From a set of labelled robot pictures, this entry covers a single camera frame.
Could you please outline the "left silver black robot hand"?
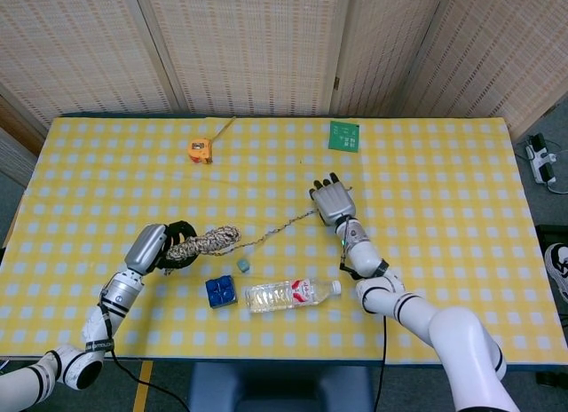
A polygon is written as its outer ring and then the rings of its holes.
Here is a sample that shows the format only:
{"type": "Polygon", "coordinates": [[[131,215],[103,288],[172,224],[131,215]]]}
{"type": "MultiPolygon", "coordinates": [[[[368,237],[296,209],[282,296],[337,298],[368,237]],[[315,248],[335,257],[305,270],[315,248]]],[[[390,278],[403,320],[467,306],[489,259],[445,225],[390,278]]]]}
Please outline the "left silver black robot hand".
{"type": "Polygon", "coordinates": [[[145,226],[126,254],[125,265],[129,270],[141,275],[149,274],[155,268],[167,273],[188,267],[197,255],[185,254],[181,258],[173,258],[169,253],[175,246],[195,236],[193,226],[186,221],[145,226]]]}

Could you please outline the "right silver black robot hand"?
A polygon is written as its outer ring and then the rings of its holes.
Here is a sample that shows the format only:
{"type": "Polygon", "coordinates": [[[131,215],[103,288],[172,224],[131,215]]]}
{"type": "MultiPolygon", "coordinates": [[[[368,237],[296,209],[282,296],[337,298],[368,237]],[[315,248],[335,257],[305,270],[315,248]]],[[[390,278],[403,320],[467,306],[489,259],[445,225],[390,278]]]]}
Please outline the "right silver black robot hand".
{"type": "Polygon", "coordinates": [[[334,172],[327,178],[314,180],[309,196],[325,226],[334,226],[342,219],[356,216],[356,205],[334,172]]]}

